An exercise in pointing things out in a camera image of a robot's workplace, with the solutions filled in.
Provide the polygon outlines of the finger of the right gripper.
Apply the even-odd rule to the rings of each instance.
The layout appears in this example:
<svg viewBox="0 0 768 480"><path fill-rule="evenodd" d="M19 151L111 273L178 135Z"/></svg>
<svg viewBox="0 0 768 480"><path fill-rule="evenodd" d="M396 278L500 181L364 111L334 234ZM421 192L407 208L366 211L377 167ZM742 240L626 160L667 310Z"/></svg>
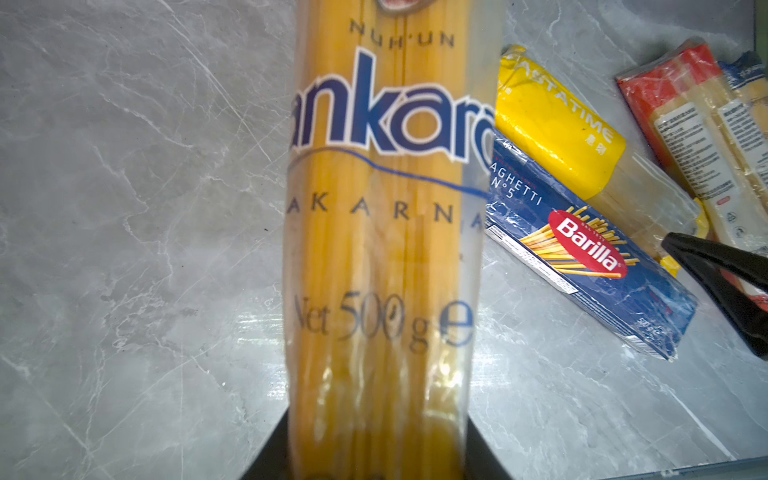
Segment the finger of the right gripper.
<svg viewBox="0 0 768 480"><path fill-rule="evenodd" d="M767 258L719 242L669 233L662 247L693 277L739 333L751 352L767 358L767 312L724 275L767 288Z"/></svg>

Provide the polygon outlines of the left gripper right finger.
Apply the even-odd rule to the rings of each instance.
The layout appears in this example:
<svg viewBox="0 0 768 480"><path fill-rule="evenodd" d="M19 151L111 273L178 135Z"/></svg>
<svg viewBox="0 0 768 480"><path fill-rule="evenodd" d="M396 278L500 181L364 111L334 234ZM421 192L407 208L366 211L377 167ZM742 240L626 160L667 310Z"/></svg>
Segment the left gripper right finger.
<svg viewBox="0 0 768 480"><path fill-rule="evenodd" d="M512 480L472 418L468 419L465 445L466 480Z"/></svg>

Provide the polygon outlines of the red spaghetti bag white label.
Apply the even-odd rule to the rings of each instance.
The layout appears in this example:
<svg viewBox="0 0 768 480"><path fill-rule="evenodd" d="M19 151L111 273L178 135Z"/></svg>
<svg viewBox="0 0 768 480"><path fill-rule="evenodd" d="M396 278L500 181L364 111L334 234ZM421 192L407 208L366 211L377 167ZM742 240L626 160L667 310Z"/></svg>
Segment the red spaghetti bag white label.
<svg viewBox="0 0 768 480"><path fill-rule="evenodd" d="M661 165L703 205L714 236L767 254L767 138L709 46L691 38L616 77Z"/></svg>

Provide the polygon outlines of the yellow Pastatime spaghetti bag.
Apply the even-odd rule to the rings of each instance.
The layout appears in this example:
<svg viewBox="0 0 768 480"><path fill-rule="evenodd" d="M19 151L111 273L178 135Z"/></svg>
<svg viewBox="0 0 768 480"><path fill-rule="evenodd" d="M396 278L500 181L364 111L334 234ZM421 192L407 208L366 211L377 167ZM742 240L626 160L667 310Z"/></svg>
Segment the yellow Pastatime spaghetti bag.
<svg viewBox="0 0 768 480"><path fill-rule="evenodd" d="M501 56L496 127L671 275L680 265L663 238L707 236L701 203L519 45Z"/></svg>

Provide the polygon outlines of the Ankara spaghetti bag blue yellow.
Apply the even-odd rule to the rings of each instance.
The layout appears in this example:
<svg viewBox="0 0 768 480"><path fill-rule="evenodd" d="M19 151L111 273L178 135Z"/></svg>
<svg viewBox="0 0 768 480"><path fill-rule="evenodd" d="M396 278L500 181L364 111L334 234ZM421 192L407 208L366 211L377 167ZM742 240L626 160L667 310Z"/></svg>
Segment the Ankara spaghetti bag blue yellow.
<svg viewBox="0 0 768 480"><path fill-rule="evenodd" d="M296 13L288 474L460 479L505 5Z"/></svg>

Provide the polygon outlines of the blue Barilla spaghetti box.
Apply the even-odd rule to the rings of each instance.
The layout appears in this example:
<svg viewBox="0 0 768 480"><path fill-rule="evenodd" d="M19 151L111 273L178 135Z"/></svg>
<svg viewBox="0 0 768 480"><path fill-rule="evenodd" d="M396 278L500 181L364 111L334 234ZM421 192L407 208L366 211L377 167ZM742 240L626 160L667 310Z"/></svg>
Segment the blue Barilla spaghetti box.
<svg viewBox="0 0 768 480"><path fill-rule="evenodd" d="M500 132L490 172L487 235L636 350L675 358L695 296Z"/></svg>

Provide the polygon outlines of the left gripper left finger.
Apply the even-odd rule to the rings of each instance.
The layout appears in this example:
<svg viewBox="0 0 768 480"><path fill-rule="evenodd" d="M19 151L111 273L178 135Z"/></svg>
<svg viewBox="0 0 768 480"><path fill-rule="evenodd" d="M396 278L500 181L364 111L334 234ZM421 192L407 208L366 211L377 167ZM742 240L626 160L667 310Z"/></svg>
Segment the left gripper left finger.
<svg viewBox="0 0 768 480"><path fill-rule="evenodd" d="M291 478L288 441L289 411L285 410L241 480L287 480Z"/></svg>

